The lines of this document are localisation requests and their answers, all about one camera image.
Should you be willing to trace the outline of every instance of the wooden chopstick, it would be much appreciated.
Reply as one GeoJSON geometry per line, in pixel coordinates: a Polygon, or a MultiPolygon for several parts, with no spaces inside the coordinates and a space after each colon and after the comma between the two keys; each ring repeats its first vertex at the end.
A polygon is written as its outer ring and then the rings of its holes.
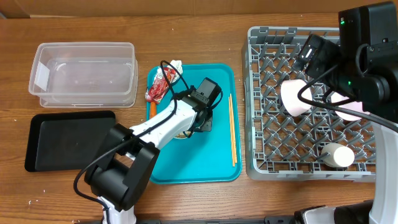
{"type": "Polygon", "coordinates": [[[236,136],[235,136],[235,118],[234,118],[234,108],[233,108],[233,103],[232,103],[232,94],[229,94],[229,97],[231,98],[231,114],[232,114],[232,134],[233,134],[233,144],[234,144],[234,161],[235,163],[238,163],[238,158],[236,156],[236,136]]]}
{"type": "Polygon", "coordinates": [[[234,139],[233,139],[233,129],[232,129],[232,106],[231,97],[228,98],[228,108],[229,108],[229,132],[231,133],[231,155],[232,155],[232,166],[235,167],[235,155],[234,155],[234,139]]]}

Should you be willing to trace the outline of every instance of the gray dish rack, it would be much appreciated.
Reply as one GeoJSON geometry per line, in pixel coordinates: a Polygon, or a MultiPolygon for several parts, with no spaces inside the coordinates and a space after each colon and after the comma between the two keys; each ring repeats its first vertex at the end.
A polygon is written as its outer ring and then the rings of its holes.
{"type": "MultiPolygon", "coordinates": [[[[312,107],[292,117],[279,93],[284,80],[309,81],[303,71],[292,70],[307,37],[317,34],[339,43],[338,28],[252,27],[242,49],[246,102],[246,173],[256,180],[343,179],[376,180],[376,148],[371,123],[343,121],[334,111],[312,107]],[[345,168],[323,163],[321,149],[329,142],[351,148],[355,162],[345,168]]],[[[322,100],[327,86],[311,88],[322,100]]]]}

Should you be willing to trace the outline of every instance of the red food package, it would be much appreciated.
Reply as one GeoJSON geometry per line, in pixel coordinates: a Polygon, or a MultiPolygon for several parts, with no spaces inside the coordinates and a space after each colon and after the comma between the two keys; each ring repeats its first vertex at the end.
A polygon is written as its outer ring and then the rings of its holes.
{"type": "MultiPolygon", "coordinates": [[[[167,78],[172,83],[175,80],[176,72],[172,68],[164,68],[167,78]]],[[[151,88],[145,93],[145,98],[148,102],[159,104],[169,90],[169,86],[164,79],[162,69],[158,68],[156,77],[151,88]]]]}

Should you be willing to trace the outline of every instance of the teal tray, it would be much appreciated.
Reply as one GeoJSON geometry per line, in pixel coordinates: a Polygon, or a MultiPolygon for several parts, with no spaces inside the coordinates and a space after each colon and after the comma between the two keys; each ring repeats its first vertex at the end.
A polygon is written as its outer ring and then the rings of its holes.
{"type": "MultiPolygon", "coordinates": [[[[153,68],[147,79],[151,87],[156,70],[153,68]]],[[[239,137],[238,108],[236,107],[236,90],[234,73],[225,64],[183,65],[183,74],[188,86],[199,87],[204,78],[208,77],[221,87],[224,97],[213,110],[213,126],[210,132],[194,133],[189,139],[173,139],[160,151],[150,180],[156,184],[182,184],[200,182],[232,181],[242,171],[241,140],[239,137]],[[236,155],[238,163],[232,166],[231,135],[229,131],[228,97],[232,93],[236,155]]],[[[185,90],[179,80],[174,86],[175,92],[185,90]]],[[[165,109],[172,98],[170,91],[157,105],[157,112],[165,109]]],[[[149,119],[150,103],[147,103],[147,119],[149,119]]]]}

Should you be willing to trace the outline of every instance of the clear plastic container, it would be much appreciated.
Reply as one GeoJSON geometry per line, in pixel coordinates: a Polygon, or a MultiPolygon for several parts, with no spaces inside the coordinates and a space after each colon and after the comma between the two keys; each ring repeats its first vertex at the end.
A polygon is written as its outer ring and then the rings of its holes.
{"type": "Polygon", "coordinates": [[[29,92],[43,107],[130,107],[137,83],[131,43],[44,43],[33,61],[29,92]]]}

